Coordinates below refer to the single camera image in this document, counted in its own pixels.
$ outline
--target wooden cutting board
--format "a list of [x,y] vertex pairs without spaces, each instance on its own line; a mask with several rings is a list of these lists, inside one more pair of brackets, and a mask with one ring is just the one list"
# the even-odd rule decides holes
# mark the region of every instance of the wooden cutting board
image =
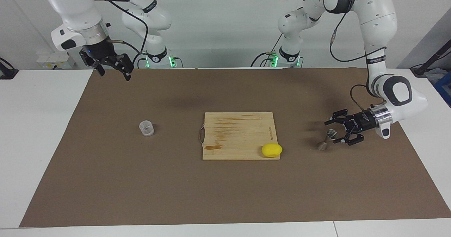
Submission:
[[272,112],[205,113],[203,160],[280,160],[261,153],[269,143],[277,144]]

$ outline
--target white table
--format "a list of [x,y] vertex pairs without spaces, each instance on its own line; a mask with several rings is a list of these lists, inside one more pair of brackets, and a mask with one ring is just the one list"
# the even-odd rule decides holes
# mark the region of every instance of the white table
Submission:
[[[401,126],[451,208],[451,109],[426,79],[409,70],[389,72],[407,77],[429,100],[425,112]],[[17,229],[91,73],[21,71],[14,80],[0,81],[0,237],[451,236],[451,219]]]

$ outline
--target clear glass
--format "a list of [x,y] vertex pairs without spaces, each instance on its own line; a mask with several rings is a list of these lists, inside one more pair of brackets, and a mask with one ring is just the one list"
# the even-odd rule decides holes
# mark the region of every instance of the clear glass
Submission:
[[152,136],[155,130],[153,129],[153,125],[149,120],[144,120],[140,123],[140,130],[142,134],[146,137]]

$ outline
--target yellow lemon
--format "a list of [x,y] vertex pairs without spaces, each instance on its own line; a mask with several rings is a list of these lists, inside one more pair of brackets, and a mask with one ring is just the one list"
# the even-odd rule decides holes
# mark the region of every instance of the yellow lemon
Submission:
[[282,146],[279,144],[266,144],[261,148],[261,152],[265,157],[275,158],[282,153]]

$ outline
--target metal handle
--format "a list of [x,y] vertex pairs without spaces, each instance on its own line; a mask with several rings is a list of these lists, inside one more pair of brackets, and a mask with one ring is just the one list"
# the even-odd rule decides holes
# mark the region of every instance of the metal handle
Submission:
[[202,127],[199,130],[199,142],[200,142],[200,144],[203,147],[202,130],[205,130],[205,124],[203,124]]

